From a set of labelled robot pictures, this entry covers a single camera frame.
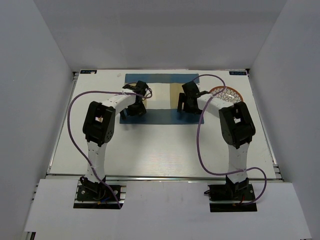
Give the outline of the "blue beige cloth placemat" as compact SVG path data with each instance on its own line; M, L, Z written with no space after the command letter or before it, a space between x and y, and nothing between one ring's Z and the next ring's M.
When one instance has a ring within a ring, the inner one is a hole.
M145 82L152 90L152 98L143 101L146 114L120 119L122 125L197 125L200 116L195 113L177 112L182 85L194 80L200 83L197 73L127 73L124 82Z

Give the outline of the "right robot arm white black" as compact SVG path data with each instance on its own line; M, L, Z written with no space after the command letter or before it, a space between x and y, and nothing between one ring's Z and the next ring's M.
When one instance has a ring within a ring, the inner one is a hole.
M244 193L242 182L248 180L248 149L256 128L247 105L243 102L229 102L208 91L200 91L193 81L182 85L179 94L178 112L199 114L202 122L204 113L210 113L220 122L223 140L228 146L228 171L224 175L231 182L225 188L226 195L236 200Z

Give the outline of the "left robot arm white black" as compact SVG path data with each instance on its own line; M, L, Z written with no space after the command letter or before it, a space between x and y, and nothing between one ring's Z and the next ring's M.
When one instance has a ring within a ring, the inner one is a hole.
M135 86L126 84L121 93L103 102L92 101L89 104L82 128L90 160L85 177L93 182L88 193L96 200L103 198L106 193L106 187L99 182L105 180L106 147L114 135L116 116L120 115L125 120L128 116L146 114L143 97L148 88L145 82L139 80Z

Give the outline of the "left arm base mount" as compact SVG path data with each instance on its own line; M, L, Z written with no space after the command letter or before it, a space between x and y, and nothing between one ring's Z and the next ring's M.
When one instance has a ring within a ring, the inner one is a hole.
M74 198L74 209L119 210L125 201L125 186L91 182L80 177Z

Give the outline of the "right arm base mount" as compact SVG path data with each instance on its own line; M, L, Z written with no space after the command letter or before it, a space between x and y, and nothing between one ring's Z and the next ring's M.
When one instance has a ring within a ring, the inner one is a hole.
M257 212L257 204L252 202L256 199L255 192L249 179L233 183L228 177L225 184L208 185L204 192L209 198L211 213L243 213Z

